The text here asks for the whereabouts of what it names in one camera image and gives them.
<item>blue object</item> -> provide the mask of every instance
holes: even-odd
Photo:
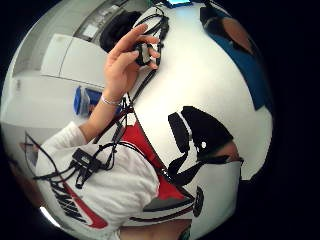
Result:
[[[219,9],[214,9],[216,13],[216,18],[230,17],[226,13],[222,12]],[[240,70],[251,95],[252,103],[255,110],[260,109],[262,106],[265,106],[271,114],[273,113],[273,102],[271,97],[271,91],[268,87],[267,74],[264,66],[262,65],[261,54],[250,39],[252,44],[253,54],[235,49],[230,44],[230,39],[227,36],[224,36],[224,30],[221,33],[219,32],[219,27],[214,28],[213,26],[207,26],[205,31],[223,50],[230,56],[233,62],[237,65]]]
[[[192,5],[190,0],[162,0],[168,8]]]
[[[87,117],[91,113],[90,106],[96,106],[100,100],[101,92],[89,89],[82,88],[79,86],[76,89],[73,108],[77,115]]]

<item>fingers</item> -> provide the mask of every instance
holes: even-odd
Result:
[[[158,65],[154,61],[150,61],[148,66],[152,69],[158,69]]]
[[[117,61],[113,63],[113,72],[122,73],[126,67],[133,63],[139,55],[138,51],[121,53]]]
[[[154,58],[160,57],[160,53],[158,53],[156,50],[154,50],[153,47],[149,47],[149,54],[151,57],[154,57]]]
[[[112,57],[118,57],[122,52],[128,51],[147,29],[147,24],[141,24],[133,28],[119,40],[109,54],[112,55]]]
[[[157,44],[160,39],[154,36],[142,35],[137,39],[138,42],[146,42],[150,44]]]
[[[116,59],[121,53],[130,51],[136,42],[157,44],[160,40],[154,36],[142,35],[148,29],[147,24],[140,24],[124,35],[116,46],[109,52],[109,57]]]

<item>wrist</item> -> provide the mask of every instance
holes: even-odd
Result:
[[[123,97],[123,94],[112,92],[108,88],[106,88],[106,89],[103,90],[102,96],[107,101],[120,102],[122,97]]]

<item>white surface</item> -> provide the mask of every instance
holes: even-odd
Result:
[[[63,61],[73,37],[54,34],[44,55],[41,73],[43,75],[60,77]]]
[[[166,166],[182,155],[176,147],[168,115],[188,105],[211,114],[234,136],[240,156],[245,159],[242,176],[250,179],[265,161],[271,141],[272,117],[265,107],[254,110],[237,66],[204,32],[199,20],[201,6],[163,8],[170,18],[170,30],[164,41],[161,65],[137,99],[135,110],[149,141]],[[154,12],[149,9],[141,18]],[[151,27],[156,21],[147,23]],[[190,145],[191,152],[181,171],[196,160],[192,142]]]
[[[200,168],[192,185],[203,191],[201,214],[192,218],[190,240],[199,239],[226,221],[236,209],[240,162],[206,165]]]
[[[60,77],[104,87],[107,53],[99,46],[73,38],[65,55]]]
[[[19,88],[14,87],[17,80],[21,80]],[[2,122],[25,127],[60,128],[70,120],[81,121],[73,110],[78,83],[41,76],[38,72],[22,72],[11,79],[11,83],[12,97],[5,100]]]
[[[96,26],[93,26],[92,24],[89,24],[86,29],[83,32],[83,35],[93,38],[94,35],[97,33],[99,28],[97,28]]]

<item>sleeve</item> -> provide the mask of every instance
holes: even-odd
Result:
[[[46,151],[56,151],[64,148],[77,147],[87,144],[80,128],[74,123],[70,122],[66,127],[46,140],[42,147]]]

